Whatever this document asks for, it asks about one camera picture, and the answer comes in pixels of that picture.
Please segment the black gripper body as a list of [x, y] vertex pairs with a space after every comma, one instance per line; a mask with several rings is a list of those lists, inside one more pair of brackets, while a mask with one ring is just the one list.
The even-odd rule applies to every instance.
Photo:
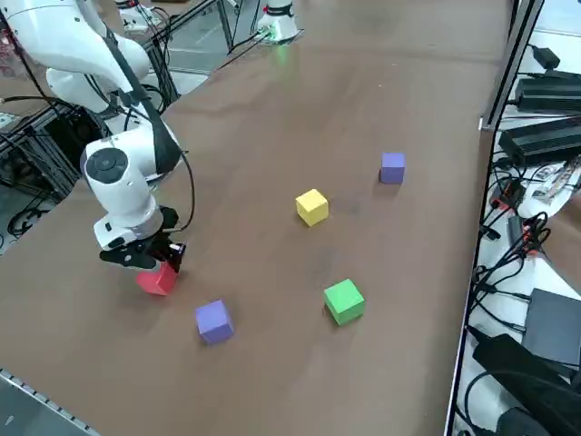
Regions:
[[162, 207], [162, 227], [151, 237], [134, 241], [125, 247], [131, 247], [139, 253], [146, 253], [154, 260], [166, 260], [168, 245], [174, 243], [170, 234], [164, 230], [173, 228], [178, 222], [178, 213], [170, 207]]

